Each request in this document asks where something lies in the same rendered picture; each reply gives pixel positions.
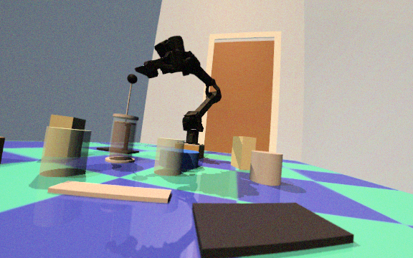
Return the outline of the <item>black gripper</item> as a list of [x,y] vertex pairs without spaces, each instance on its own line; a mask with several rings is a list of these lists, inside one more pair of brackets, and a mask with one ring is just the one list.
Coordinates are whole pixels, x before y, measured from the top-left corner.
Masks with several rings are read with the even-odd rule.
[[179,72],[184,68],[182,53],[179,49],[173,49],[165,54],[164,57],[144,62],[143,66],[136,67],[135,71],[146,75],[147,78],[158,77],[158,70],[163,75],[167,73]]

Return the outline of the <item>beige flat bar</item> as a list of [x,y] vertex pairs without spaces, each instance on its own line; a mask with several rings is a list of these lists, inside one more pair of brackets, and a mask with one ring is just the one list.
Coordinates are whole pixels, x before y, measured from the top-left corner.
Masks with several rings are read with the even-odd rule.
[[76,196],[100,197],[102,199],[122,199],[128,201],[150,201],[168,203],[171,190],[140,188],[65,181],[48,188],[49,193]]

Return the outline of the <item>french press coffee maker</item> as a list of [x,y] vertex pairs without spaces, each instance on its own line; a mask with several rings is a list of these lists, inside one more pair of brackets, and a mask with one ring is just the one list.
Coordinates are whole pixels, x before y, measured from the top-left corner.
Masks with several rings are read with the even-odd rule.
[[128,115],[128,106],[132,83],[136,83],[137,80],[138,79],[134,74],[128,75],[130,91],[126,114],[113,114],[110,146],[108,157],[105,159],[108,163],[131,163],[135,161],[133,152],[136,141],[135,136],[138,117]]

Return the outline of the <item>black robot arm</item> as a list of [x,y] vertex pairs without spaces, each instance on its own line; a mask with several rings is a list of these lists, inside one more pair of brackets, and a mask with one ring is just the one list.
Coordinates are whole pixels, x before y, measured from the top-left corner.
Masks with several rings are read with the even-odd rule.
[[[194,56],[194,54],[190,51],[185,51],[182,37],[169,37],[168,39],[159,42],[154,46],[154,48],[158,52],[160,58],[164,57],[167,52],[173,49],[179,49],[182,53],[184,63],[184,68],[180,70],[182,75],[195,75],[206,85],[206,100],[195,111],[188,111],[182,119],[183,129],[187,131],[185,143],[195,145],[200,144],[198,143],[199,132],[203,132],[204,130],[204,127],[201,124],[201,118],[214,103],[221,100],[221,90],[216,84],[216,81],[201,68],[200,61]],[[216,91],[209,92],[209,86],[212,85]]]

